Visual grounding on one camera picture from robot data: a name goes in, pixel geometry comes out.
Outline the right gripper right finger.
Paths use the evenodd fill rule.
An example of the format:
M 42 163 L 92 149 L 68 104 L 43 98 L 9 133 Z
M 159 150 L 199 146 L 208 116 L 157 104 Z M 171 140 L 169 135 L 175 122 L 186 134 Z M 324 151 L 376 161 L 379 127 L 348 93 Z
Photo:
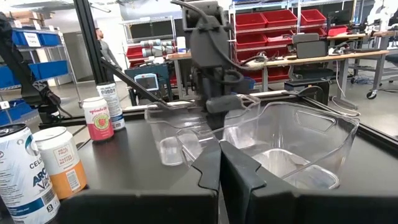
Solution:
M 221 188 L 230 224 L 398 224 L 398 177 L 350 175 L 347 188 L 298 189 L 222 141 Z

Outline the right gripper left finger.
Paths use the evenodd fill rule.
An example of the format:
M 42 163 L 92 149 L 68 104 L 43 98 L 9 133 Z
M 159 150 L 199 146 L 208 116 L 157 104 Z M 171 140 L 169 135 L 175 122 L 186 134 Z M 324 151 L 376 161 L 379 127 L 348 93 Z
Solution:
M 88 188 L 61 203 L 59 224 L 217 224 L 221 151 L 190 166 L 166 167 L 154 142 L 115 138 L 86 144 Z

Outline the orange Spindrift can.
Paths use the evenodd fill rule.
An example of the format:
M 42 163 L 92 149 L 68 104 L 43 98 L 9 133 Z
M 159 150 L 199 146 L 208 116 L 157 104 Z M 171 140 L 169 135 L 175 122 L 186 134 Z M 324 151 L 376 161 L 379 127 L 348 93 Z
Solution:
M 33 134 L 53 189 L 60 200 L 83 190 L 87 185 L 86 174 L 73 135 L 59 126 L 40 130 Z

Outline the white Celsius drink can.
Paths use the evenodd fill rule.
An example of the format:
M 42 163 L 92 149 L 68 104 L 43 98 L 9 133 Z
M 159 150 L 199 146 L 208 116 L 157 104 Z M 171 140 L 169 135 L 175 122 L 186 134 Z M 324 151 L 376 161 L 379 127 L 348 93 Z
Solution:
M 15 224 L 47 224 L 60 202 L 26 124 L 0 126 L 0 196 Z
M 100 83 L 96 86 L 96 89 L 99 96 L 102 96 L 108 104 L 113 130 L 119 131 L 125 128 L 123 110 L 118 97 L 116 84 L 112 82 Z

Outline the clear plastic bin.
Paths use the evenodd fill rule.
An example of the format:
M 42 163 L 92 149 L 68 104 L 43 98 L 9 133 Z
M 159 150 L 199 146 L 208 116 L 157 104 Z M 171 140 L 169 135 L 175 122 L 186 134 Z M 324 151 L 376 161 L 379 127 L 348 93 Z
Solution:
M 229 110 L 221 128 L 212 131 L 205 123 L 196 124 L 177 132 L 177 141 L 182 146 L 181 155 L 190 166 L 199 155 L 220 140 L 228 141 L 238 149 L 253 146 L 256 141 L 257 124 L 253 120 L 260 113 L 261 100 L 251 95 L 235 95 L 239 105 Z
M 344 115 L 278 101 L 257 116 L 227 121 L 223 140 L 296 188 L 330 190 L 340 184 L 358 126 Z
M 150 104 L 145 110 L 145 120 L 150 125 L 161 163 L 177 166 L 183 162 L 177 132 L 201 123 L 202 116 L 196 108 Z

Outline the metal rack with red bins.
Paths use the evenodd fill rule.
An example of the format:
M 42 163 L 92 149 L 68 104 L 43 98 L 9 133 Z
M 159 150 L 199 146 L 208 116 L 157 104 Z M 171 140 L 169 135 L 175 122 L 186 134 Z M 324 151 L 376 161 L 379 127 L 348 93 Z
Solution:
M 256 47 L 250 49 L 237 49 L 236 48 L 236 38 L 238 35 L 243 34 L 266 34 L 270 32 L 277 32 L 281 30 L 291 30 L 294 35 L 299 32 L 309 33 L 314 31 L 320 35 L 320 38 L 327 36 L 326 22 L 320 25 L 309 25 L 302 26 L 300 24 L 301 11 L 307 9 L 318 9 L 327 19 L 328 13 L 331 11 L 340 11 L 346 9 L 348 11 L 349 19 L 351 22 L 353 20 L 354 11 L 356 7 L 356 0 L 243 0 L 243 1 L 233 1 L 228 9 L 228 19 L 229 23 L 232 25 L 232 30 L 229 32 L 230 47 L 231 47 L 231 58 L 236 62 L 242 62 L 237 59 L 238 52 L 245 52 L 250 50 L 265 50 L 265 49 L 276 49 L 279 47 L 287 47 L 288 54 L 282 57 L 267 57 L 270 61 L 282 60 L 283 58 L 289 56 L 288 45 L 275 45 L 265 47 Z M 297 16 L 297 23 L 292 26 L 283 27 L 265 27 L 262 29 L 251 29 L 251 30 L 236 30 L 236 15 L 237 14 L 247 14 L 247 13 L 263 13 L 265 11 L 278 11 L 287 9 L 293 12 Z

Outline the red plastic storage bin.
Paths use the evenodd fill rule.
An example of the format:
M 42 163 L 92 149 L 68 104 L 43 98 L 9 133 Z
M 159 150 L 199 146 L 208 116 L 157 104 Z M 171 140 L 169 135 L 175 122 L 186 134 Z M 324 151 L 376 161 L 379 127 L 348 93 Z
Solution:
M 268 40 L 264 34 L 243 34 L 236 38 L 237 49 L 250 49 L 256 47 L 265 47 Z
M 326 22 L 326 17 L 318 9 L 301 11 L 300 24 L 302 26 L 320 25 Z
M 266 33 L 267 46 L 288 45 L 292 43 L 293 32 L 291 30 L 281 30 L 277 32 Z
M 334 26 L 329 28 L 327 34 L 329 37 L 334 37 L 340 34 L 346 34 L 347 32 L 348 32 L 348 27 L 342 25 L 342 26 Z
M 265 28 L 268 21 L 261 13 L 236 15 L 236 30 L 251 30 Z
M 290 67 L 271 67 L 267 68 L 268 73 L 268 81 L 276 82 L 279 80 L 287 80 L 289 79 L 289 69 Z M 251 72 L 242 72 L 245 77 L 250 77 L 254 79 L 256 82 L 262 82 L 262 70 L 251 71 Z
M 267 27 L 292 26 L 297 23 L 297 16 L 290 10 L 265 11 L 262 13 L 267 21 Z
M 244 61 L 259 54 L 264 54 L 266 57 L 282 57 L 288 54 L 288 50 L 287 47 L 279 47 L 276 49 L 265 50 L 250 50 L 245 52 L 238 52 L 236 57 L 239 61 Z
M 142 58 L 142 47 L 140 45 L 137 46 L 130 46 L 127 48 L 126 57 L 129 60 Z

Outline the white cylinder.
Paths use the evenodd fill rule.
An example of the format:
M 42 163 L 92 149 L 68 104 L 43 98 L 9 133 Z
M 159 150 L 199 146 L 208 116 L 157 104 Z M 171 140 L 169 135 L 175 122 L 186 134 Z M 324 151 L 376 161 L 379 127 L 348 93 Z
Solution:
M 178 36 L 177 39 L 177 53 L 184 54 L 187 52 L 186 40 L 184 36 Z

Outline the white teach pendant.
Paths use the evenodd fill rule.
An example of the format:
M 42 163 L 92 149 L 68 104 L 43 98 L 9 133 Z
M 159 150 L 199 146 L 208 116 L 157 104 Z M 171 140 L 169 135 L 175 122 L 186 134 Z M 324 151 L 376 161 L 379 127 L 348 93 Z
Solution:
M 145 73 L 136 75 L 134 81 L 144 87 L 147 91 L 159 90 L 159 82 L 157 75 L 154 73 Z

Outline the black device box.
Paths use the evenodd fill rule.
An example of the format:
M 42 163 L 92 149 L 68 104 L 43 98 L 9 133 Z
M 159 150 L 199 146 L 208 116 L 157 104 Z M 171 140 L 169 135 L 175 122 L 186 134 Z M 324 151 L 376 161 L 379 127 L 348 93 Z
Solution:
M 296 34 L 292 43 L 298 59 L 325 57 L 328 55 L 328 43 L 318 33 Z

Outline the person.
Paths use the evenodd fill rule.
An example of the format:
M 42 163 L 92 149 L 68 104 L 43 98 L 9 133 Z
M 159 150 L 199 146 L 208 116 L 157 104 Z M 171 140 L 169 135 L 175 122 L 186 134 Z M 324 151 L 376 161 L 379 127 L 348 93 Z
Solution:
M 101 46 L 101 53 L 103 57 L 112 65 L 114 65 L 118 70 L 122 70 L 120 65 L 118 64 L 116 58 L 114 57 L 112 51 L 109 48 L 109 45 L 103 40 L 104 35 L 99 28 L 95 29 L 97 40 Z

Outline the long wooden workbench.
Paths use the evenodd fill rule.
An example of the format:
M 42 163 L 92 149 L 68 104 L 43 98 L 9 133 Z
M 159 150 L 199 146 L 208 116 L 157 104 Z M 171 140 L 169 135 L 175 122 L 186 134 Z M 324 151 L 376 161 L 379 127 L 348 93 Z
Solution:
M 338 67 L 341 68 L 342 77 L 339 79 L 340 89 L 337 91 L 337 98 L 340 101 L 345 101 L 345 90 L 346 90 L 346 82 L 348 79 L 348 60 L 351 58 L 364 58 L 370 56 L 380 56 L 383 57 L 388 54 L 388 50 L 377 50 L 372 52 L 365 53 L 350 53 L 343 55 L 328 55 L 325 57 L 314 57 L 314 58 L 303 58 L 297 59 L 296 57 L 287 57 L 282 60 L 275 61 L 265 61 L 265 62 L 249 62 L 248 67 L 253 68 L 255 70 L 263 70 L 268 67 L 285 67 L 285 66 L 293 66 L 293 65 L 302 65 L 302 64 L 310 64 L 310 63 L 321 63 L 321 62 L 329 62 L 329 61 L 340 61 L 341 65 Z

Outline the blue plastic storage bin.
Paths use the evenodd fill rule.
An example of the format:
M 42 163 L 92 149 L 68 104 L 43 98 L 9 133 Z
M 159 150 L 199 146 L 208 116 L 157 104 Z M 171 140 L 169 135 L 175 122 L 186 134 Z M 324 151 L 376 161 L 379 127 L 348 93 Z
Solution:
M 35 112 L 23 99 L 9 101 L 10 108 L 0 109 L 0 126 L 18 121 Z
M 12 31 L 12 40 L 16 45 L 28 47 L 47 47 L 60 45 L 60 37 L 57 34 L 43 34 L 36 32 Z
M 36 80 L 43 80 L 68 74 L 66 60 L 29 64 Z
M 14 86 L 14 75 L 7 66 L 0 66 L 0 88 Z

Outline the grey metal shelf rack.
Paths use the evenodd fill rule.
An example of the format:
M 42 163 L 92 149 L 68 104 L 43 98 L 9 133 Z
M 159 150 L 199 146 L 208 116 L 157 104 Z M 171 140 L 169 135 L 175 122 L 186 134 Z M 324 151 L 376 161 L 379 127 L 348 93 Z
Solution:
M 32 63 L 42 63 L 42 62 L 53 62 L 58 60 L 66 60 L 68 63 L 68 74 L 61 75 L 53 78 L 38 80 L 40 82 L 44 82 L 47 80 L 54 80 L 59 82 L 63 78 L 68 77 L 71 82 L 76 83 L 75 73 L 72 67 L 72 63 L 70 61 L 70 56 L 67 51 L 67 47 L 65 45 L 65 41 L 63 39 L 63 34 L 57 30 L 33 30 L 29 27 L 21 27 L 16 28 L 13 27 L 12 30 L 18 30 L 23 32 L 36 32 L 43 34 L 57 34 L 60 37 L 61 44 L 56 46 L 47 46 L 47 47 L 28 47 L 22 45 L 16 45 L 20 52 L 28 52 L 30 53 L 30 59 L 27 61 L 28 64 Z

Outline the black frame post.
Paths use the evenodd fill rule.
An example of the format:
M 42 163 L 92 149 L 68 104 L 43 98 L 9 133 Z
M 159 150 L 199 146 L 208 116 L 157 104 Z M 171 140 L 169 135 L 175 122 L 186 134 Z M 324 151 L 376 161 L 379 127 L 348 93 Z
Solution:
M 108 78 L 101 64 L 100 44 L 95 31 L 95 23 L 88 0 L 73 0 L 83 40 L 96 84 L 107 82 Z

